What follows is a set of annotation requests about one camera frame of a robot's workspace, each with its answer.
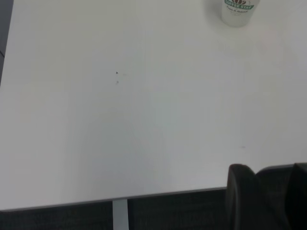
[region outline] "black object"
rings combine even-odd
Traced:
[[[112,202],[0,213],[0,230],[113,230]]]
[[[265,202],[283,226],[290,228],[285,213],[285,196],[293,165],[269,167],[256,174],[260,179]]]
[[[225,204],[230,230],[286,229],[267,207],[260,180],[245,165],[229,167]]]
[[[128,200],[129,230],[227,230],[225,189]]]
[[[295,164],[285,198],[285,211],[293,230],[307,230],[307,164]]]

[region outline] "green logo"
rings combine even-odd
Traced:
[[[229,6],[236,7],[236,8],[243,9],[243,10],[251,10],[254,7],[254,5],[244,6],[244,5],[241,5],[241,4],[233,3],[229,0],[225,0],[225,3]]]

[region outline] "cup logo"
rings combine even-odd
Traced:
[[[232,0],[232,2],[237,3],[237,4],[241,4],[241,5],[245,5],[246,1],[243,0]]]

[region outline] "white table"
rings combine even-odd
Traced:
[[[307,2],[15,0],[0,209],[226,186],[307,161]]]

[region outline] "white tabletop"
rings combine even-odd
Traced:
[[[307,2],[15,0],[0,209],[226,186],[307,161]]]

